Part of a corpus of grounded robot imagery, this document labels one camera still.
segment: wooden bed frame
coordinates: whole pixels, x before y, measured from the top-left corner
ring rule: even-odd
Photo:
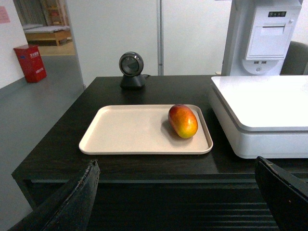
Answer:
[[[57,46],[59,46],[61,40],[71,37],[71,31],[60,30],[53,33],[25,33],[25,35],[28,42],[55,40]]]

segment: red-yellow mango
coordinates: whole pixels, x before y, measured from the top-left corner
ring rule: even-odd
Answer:
[[[192,110],[183,104],[173,105],[168,113],[168,121],[182,138],[194,136],[198,130],[198,121]]]

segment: gray chair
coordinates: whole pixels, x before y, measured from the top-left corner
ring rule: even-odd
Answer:
[[[308,45],[291,41],[281,75],[308,75]]]

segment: self-checkout machine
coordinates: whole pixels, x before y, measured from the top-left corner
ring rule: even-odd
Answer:
[[[280,76],[302,0],[232,0],[209,100],[241,158],[308,157],[308,76]]]

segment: chair backrest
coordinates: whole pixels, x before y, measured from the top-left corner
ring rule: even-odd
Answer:
[[[8,231],[85,231],[96,196],[100,169],[96,161],[69,180]]]
[[[280,230],[307,231],[308,184],[262,157],[255,178]]]
[[[282,65],[282,75],[308,75],[308,45],[291,41]]]

